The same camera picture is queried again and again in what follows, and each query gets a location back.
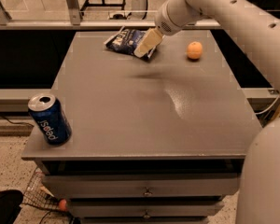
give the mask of gray tabletop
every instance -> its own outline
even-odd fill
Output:
[[[35,127],[23,159],[245,156],[261,126],[209,31],[165,37],[149,62],[107,50],[112,34],[76,34],[51,90],[73,135],[52,147]],[[197,62],[192,41],[203,44]]]

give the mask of blue can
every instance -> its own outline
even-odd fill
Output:
[[[39,93],[32,97],[28,103],[28,111],[50,145],[61,145],[70,138],[71,127],[60,101],[53,94]]]

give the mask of desk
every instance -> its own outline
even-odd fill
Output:
[[[107,50],[112,34],[76,33],[51,90],[73,135],[51,147],[34,128],[22,158],[83,223],[206,223],[238,190],[259,121],[209,31],[165,37],[149,62]]]

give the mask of orange fruit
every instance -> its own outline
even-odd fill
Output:
[[[187,47],[187,55],[190,59],[197,60],[203,54],[203,45],[198,42],[194,41],[188,44]]]

